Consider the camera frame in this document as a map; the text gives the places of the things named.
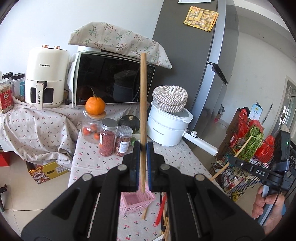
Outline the yellow paper flyer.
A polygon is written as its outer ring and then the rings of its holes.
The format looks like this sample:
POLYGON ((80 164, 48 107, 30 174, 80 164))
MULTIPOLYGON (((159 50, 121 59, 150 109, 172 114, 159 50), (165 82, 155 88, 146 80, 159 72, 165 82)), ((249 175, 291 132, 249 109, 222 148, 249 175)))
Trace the yellow paper flyer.
POLYGON ((219 13, 207 9, 201 9, 196 6, 190 6, 183 24, 193 28, 210 32, 214 27, 219 13))

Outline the red plastic spoon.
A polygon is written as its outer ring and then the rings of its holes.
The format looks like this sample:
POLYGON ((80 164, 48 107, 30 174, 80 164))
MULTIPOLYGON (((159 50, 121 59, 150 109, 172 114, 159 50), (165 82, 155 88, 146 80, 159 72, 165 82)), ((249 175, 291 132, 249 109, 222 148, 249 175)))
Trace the red plastic spoon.
POLYGON ((157 215, 157 218, 156 218, 156 221, 155 221, 155 225, 158 226, 160 221, 161 221, 161 218, 163 216, 163 211, 164 211, 164 208, 165 208, 165 203, 166 203, 166 200, 167 200, 167 194, 164 193, 161 197, 161 205, 160 205, 160 209, 159 209, 159 212, 158 212, 158 215, 157 215))

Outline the black microwave oven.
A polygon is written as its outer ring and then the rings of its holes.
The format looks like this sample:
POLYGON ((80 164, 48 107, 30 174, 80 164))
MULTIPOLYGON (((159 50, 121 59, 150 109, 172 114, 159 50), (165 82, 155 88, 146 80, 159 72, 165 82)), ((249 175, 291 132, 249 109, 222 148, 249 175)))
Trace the black microwave oven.
POLYGON ((83 106, 93 95, 109 103, 140 101, 140 60, 108 52, 81 51, 68 73, 69 98, 83 106))

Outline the pink perforated utensil basket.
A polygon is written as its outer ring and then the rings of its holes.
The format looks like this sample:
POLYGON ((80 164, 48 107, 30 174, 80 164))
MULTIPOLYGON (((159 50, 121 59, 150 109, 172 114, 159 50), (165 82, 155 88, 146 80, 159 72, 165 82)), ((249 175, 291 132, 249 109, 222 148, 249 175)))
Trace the pink perforated utensil basket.
POLYGON ((120 198, 120 214, 127 215, 146 209, 153 201, 155 195, 146 188, 145 193, 137 192, 122 192, 120 198))

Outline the red label nut jar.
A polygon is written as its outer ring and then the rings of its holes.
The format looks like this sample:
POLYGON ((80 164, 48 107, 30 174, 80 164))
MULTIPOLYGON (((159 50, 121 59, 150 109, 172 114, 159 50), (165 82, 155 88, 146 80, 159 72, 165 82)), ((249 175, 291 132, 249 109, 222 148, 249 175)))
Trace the red label nut jar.
POLYGON ((11 84, 8 78, 1 81, 0 99, 1 113, 7 113, 14 107, 11 84))

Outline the grey refrigerator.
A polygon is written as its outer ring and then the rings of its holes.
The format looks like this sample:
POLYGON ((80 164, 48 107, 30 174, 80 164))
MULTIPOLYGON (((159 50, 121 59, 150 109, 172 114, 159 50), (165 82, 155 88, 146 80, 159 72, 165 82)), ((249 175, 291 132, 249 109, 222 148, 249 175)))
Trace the grey refrigerator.
POLYGON ((153 39, 165 49, 172 68, 157 67, 151 88, 184 88, 188 93, 185 108, 193 115, 189 130, 202 136, 218 113, 230 83, 239 20, 234 1, 212 1, 197 7, 219 14, 210 32, 184 24, 190 4, 164 1, 153 39))

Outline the floral cloth cover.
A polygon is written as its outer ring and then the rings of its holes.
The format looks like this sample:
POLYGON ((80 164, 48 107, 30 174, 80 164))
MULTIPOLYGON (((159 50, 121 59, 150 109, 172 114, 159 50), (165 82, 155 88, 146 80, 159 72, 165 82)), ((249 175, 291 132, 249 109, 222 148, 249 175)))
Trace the floral cloth cover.
POLYGON ((104 22, 90 22, 71 33, 69 45, 86 46, 140 59, 171 69, 172 65, 163 46, 141 34, 104 22))

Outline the cream air fryer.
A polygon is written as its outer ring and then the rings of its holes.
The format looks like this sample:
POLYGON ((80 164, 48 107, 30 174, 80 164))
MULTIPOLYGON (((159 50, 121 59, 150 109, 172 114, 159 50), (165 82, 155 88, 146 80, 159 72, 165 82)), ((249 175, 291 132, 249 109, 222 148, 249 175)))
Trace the cream air fryer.
POLYGON ((34 48, 29 53, 25 102, 37 110, 56 108, 64 99, 69 52, 59 46, 34 48))

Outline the glass jar with tomatoes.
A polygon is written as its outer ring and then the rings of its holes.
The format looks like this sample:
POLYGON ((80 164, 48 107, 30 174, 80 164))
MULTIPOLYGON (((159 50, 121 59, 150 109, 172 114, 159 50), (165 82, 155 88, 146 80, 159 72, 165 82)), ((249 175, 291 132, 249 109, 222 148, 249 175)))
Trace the glass jar with tomatoes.
POLYGON ((83 114, 84 120, 82 121, 81 133, 87 142, 98 144, 101 121, 106 117, 106 112, 104 111, 100 115, 93 115, 84 110, 83 114))

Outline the jar of dried snacks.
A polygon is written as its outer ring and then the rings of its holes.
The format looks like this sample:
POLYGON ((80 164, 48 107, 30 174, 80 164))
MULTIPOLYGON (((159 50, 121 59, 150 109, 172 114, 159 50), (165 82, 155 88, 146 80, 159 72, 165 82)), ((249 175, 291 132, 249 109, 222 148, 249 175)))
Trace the jar of dried snacks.
POLYGON ((130 146, 133 130, 129 126, 119 126, 116 133, 114 152, 117 156, 124 156, 130 146))

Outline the woven lidded basket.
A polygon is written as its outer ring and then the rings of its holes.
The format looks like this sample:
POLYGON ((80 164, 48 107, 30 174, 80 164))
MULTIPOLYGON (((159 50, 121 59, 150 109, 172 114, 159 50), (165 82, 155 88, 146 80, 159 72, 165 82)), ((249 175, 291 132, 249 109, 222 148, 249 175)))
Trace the woven lidded basket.
POLYGON ((162 85, 152 92, 152 99, 157 108, 167 113, 178 113, 186 105, 187 91, 175 85, 162 85))

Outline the white electric pot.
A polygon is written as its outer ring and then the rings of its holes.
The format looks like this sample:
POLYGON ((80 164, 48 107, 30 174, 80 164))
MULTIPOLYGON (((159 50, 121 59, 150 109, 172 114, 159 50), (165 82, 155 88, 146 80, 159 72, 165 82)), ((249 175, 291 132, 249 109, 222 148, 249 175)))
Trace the white electric pot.
POLYGON ((147 136, 164 147, 176 146, 185 138, 211 156, 216 156, 216 147, 199 138, 196 131, 188 129, 192 119, 193 115, 185 108, 178 113, 168 113, 160 110, 155 101, 152 101, 147 120, 147 136))

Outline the yellow cardboard box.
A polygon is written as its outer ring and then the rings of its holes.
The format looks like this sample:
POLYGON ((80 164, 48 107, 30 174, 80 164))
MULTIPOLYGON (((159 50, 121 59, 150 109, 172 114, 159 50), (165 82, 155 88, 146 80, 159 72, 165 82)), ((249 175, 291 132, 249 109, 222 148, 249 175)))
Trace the yellow cardboard box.
POLYGON ((26 162, 26 166, 30 176, 37 184, 42 184, 69 172, 68 169, 60 166, 56 162, 51 162, 46 165, 36 165, 26 162))

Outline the orange tangerine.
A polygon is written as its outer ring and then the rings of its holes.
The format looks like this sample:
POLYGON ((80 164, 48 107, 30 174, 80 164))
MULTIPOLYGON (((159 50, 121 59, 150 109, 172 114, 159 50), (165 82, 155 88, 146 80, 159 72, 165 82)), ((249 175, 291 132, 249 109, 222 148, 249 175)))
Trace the orange tangerine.
POLYGON ((90 89, 92 90, 93 96, 86 101, 85 110, 91 115, 100 115, 105 110, 105 102, 101 97, 96 96, 92 88, 90 89))

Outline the jar of red goji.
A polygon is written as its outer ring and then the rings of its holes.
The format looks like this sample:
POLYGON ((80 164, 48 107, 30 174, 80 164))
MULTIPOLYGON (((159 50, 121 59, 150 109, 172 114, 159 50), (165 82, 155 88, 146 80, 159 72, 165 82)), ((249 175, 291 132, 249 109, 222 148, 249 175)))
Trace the jar of red goji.
POLYGON ((102 156, 111 156, 113 153, 115 136, 117 131, 117 122, 111 118, 105 118, 101 121, 99 134, 99 153, 102 156))

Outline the black lid blue jar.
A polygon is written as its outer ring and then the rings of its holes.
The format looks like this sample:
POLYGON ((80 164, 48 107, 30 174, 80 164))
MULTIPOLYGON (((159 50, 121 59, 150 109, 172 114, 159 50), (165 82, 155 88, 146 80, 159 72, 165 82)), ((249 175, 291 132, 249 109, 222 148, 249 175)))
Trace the black lid blue jar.
POLYGON ((17 73, 11 77, 11 89, 14 98, 25 101, 25 73, 17 73))

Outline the cherry print tablecloth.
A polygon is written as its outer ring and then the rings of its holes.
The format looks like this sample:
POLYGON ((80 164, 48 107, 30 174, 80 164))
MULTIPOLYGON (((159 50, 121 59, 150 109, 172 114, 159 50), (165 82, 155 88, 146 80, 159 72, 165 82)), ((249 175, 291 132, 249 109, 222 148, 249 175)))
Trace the cherry print tablecloth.
MULTIPOLYGON (((107 118, 117 120, 128 113, 138 115, 138 104, 114 104, 106 106, 107 118)), ((63 168, 71 169, 68 185, 72 185, 84 173, 93 176, 106 173, 121 164, 122 157, 115 154, 103 157, 99 154, 98 143, 90 143, 80 133, 84 114, 82 108, 61 105, 41 111, 22 103, 15 103, 9 112, 1 113, 1 141, 7 143, 16 155, 11 165, 9 192, 11 208, 16 221, 24 211, 43 210, 66 189, 62 175, 38 184, 27 170, 27 162, 45 165, 53 161, 63 168)), ((212 175, 182 140, 177 146, 163 147, 154 143, 154 151, 163 155, 166 163, 182 173, 194 176, 212 175)), ((142 211, 121 215, 118 223, 117 240, 154 240, 162 234, 161 225, 155 225, 160 209, 160 195, 148 208, 145 219, 142 211)))

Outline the dark green pumpkin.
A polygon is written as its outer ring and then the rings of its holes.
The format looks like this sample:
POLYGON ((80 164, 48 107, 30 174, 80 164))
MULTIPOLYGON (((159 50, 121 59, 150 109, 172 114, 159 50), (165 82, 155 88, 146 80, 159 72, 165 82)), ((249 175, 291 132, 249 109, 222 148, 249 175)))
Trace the dark green pumpkin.
POLYGON ((140 129, 140 119, 135 115, 125 115, 117 120, 118 126, 128 126, 137 133, 140 129))

